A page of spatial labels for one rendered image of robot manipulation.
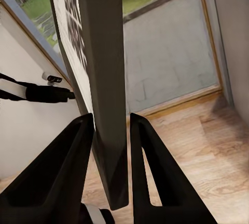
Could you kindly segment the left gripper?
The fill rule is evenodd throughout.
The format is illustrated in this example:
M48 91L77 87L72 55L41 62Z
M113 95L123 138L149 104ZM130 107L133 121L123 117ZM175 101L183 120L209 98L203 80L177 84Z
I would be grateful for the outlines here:
M74 92L70 92L69 89L42 85L37 88L35 96L41 103L67 102L68 98L75 98Z

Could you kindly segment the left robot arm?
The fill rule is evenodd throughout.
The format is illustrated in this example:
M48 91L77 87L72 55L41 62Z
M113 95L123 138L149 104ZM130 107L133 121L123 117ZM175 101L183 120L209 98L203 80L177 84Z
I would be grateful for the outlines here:
M48 81L48 86L37 86L28 82L16 82L15 79L0 73L0 98L11 101L28 100L29 102L58 103L75 98L74 92L60 87L62 76L44 71L42 79Z

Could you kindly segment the poster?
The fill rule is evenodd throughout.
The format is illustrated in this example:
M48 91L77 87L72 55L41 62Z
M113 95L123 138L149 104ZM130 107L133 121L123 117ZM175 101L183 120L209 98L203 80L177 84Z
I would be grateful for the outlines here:
M80 115L111 211L129 205L122 0L50 0ZM80 117L81 117L80 116Z

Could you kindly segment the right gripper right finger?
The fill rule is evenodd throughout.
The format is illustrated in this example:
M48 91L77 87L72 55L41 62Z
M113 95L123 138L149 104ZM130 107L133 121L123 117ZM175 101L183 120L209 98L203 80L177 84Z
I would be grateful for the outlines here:
M130 116L134 224L218 224L154 128ZM150 203L142 148L162 206Z

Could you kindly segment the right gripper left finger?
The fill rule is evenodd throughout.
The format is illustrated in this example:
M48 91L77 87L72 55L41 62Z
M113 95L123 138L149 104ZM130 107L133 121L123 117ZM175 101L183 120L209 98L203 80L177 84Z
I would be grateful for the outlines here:
M0 193L0 224L77 224L93 114L72 120Z

